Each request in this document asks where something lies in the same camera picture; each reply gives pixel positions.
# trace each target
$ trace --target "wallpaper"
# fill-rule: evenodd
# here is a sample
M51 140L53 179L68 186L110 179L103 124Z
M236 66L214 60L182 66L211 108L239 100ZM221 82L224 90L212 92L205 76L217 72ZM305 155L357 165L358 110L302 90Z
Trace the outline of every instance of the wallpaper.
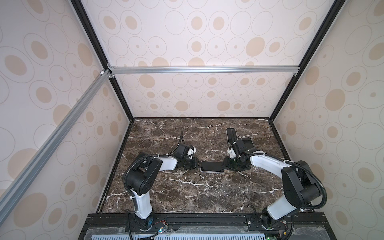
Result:
M269 117L292 76L116 74L134 117Z
M127 127L107 81L0 227L0 240L77 240Z
M339 240L384 239L383 63L384 1L350 1L275 121L323 181Z
M333 0L83 0L112 66L297 65Z
M67 1L0 1L0 196L100 70Z

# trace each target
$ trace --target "horizontal metal rail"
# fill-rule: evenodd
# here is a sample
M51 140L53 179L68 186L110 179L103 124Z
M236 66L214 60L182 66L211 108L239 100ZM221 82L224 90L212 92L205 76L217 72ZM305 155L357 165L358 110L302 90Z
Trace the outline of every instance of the horizontal metal rail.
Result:
M61 141L71 130L77 119L84 112L85 108L91 102L101 85L111 76L109 70L104 70L91 86L85 91L83 96L70 110L63 121L57 126L55 131L46 140L44 145L39 149L29 164L24 168L23 172L14 180L0 201L0 226L9 216L19 200L23 197L28 187L39 174L41 169L55 152Z
M202 67L111 67L113 74L132 73L297 73L299 66L202 66Z

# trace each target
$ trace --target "ventilation grille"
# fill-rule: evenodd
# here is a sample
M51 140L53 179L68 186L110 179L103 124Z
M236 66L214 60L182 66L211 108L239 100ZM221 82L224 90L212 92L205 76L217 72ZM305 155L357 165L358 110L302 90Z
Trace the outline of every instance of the ventilation grille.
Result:
M134 235L133 239L138 240L150 235ZM92 240L129 240L129 235L93 235ZM237 233L237 234L172 234L159 235L155 240L265 240L262 233Z

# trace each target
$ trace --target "brown marble surface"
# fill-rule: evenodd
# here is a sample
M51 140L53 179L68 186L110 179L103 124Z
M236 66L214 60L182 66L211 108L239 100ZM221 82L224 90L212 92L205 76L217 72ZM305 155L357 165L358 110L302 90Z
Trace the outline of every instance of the brown marble surface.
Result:
M200 161L223 161L227 156L226 128L238 137L251 137L257 149L283 157L269 123L264 119L137 119L101 213L133 209L122 176L140 151L164 154L176 146L180 130L186 144L196 147ZM223 174L189 171L159 172L150 190L154 212L260 212L282 194L281 179L261 168Z

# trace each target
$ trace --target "patterned wall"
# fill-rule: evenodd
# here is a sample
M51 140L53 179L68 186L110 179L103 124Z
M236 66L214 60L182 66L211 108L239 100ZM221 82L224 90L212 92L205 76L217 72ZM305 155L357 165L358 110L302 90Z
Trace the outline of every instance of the patterned wall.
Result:
M83 0L114 66L294 65L333 0Z
M269 117L293 73L117 74L135 117Z
M0 196L100 73L64 0L0 1Z
M275 121L339 240L384 239L383 63L384 0L349 2Z
M107 82L0 228L0 240L77 240L128 127Z

